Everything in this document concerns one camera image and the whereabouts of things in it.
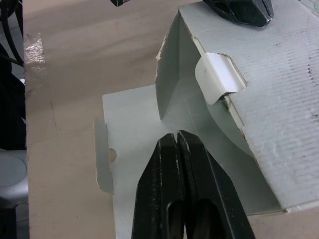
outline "white cardboard box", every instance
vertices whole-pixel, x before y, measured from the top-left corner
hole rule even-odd
[[[260,29],[228,22],[204,2],[180,7],[157,56],[156,85],[103,96],[117,152],[117,238],[131,236],[137,182],[157,140],[178,129],[201,138],[247,214],[318,206],[319,22],[297,0],[273,8],[275,18]],[[247,81],[226,104],[208,105],[196,81],[206,52],[229,55]]]

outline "black object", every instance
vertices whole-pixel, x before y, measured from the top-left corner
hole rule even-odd
[[[274,17],[271,0],[203,0],[222,18],[263,27]]]
[[[1,44],[0,56],[9,58]],[[25,150],[25,87],[11,71],[11,62],[0,57],[0,148]]]
[[[161,138],[137,188],[132,239],[254,239],[231,179],[200,139]]]
[[[21,33],[23,35],[22,5],[21,5],[21,3],[19,3],[18,0],[1,0],[0,8],[1,8],[0,20],[2,22],[3,31],[4,31],[6,40],[8,41],[9,47],[10,47],[14,57],[16,58],[16,60],[14,60],[12,58],[6,58],[3,55],[0,55],[0,58],[6,59],[12,63],[15,63],[15,64],[23,67],[24,61],[20,57],[20,55],[15,47],[13,38],[11,36],[9,23],[8,23],[8,17],[11,16],[15,12]]]
[[[0,210],[0,238],[16,239],[15,208]]]

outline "corrugated cardboard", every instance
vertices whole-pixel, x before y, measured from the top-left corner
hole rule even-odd
[[[180,7],[179,20],[199,54],[222,52],[235,61],[248,85],[227,97],[231,115],[281,208],[294,211],[319,205],[319,21],[296,0],[273,5],[275,18],[262,29],[230,23],[203,2]],[[194,69],[180,57],[178,79],[166,76],[171,69],[161,72],[161,65],[174,61],[165,59],[169,37],[159,55],[161,117],[161,99],[169,98],[162,91],[174,88],[185,67],[191,74]],[[179,51],[188,54],[188,48]]]

